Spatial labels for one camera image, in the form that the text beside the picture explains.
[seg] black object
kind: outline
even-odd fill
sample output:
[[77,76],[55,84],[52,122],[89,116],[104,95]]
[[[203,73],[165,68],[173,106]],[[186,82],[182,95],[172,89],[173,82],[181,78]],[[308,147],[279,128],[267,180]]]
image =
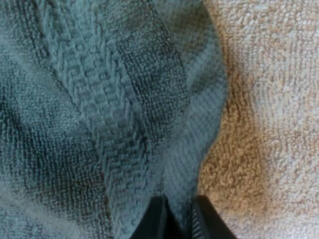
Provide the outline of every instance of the black object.
[[183,236],[167,199],[151,198],[150,204],[131,239],[236,239],[206,196],[197,196],[192,204],[191,235]]

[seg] gray-blue towel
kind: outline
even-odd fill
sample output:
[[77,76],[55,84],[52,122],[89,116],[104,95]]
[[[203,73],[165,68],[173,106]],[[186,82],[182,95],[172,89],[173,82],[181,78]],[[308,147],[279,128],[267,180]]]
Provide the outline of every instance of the gray-blue towel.
[[227,83],[198,0],[0,1],[0,237],[184,233]]

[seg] towel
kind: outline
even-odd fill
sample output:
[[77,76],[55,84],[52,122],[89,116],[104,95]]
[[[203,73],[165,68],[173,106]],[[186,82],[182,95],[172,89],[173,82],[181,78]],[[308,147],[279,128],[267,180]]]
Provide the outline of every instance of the towel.
[[319,2],[206,3],[229,97],[199,191],[239,239],[318,239]]
[[185,237],[227,82],[198,0],[0,2],[1,238]]

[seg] beige towel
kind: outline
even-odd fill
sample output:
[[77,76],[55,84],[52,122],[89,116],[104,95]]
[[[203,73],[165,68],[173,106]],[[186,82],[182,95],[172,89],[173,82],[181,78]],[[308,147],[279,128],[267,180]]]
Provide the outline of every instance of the beige towel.
[[239,239],[319,239],[319,1],[207,5],[229,97],[199,191]]

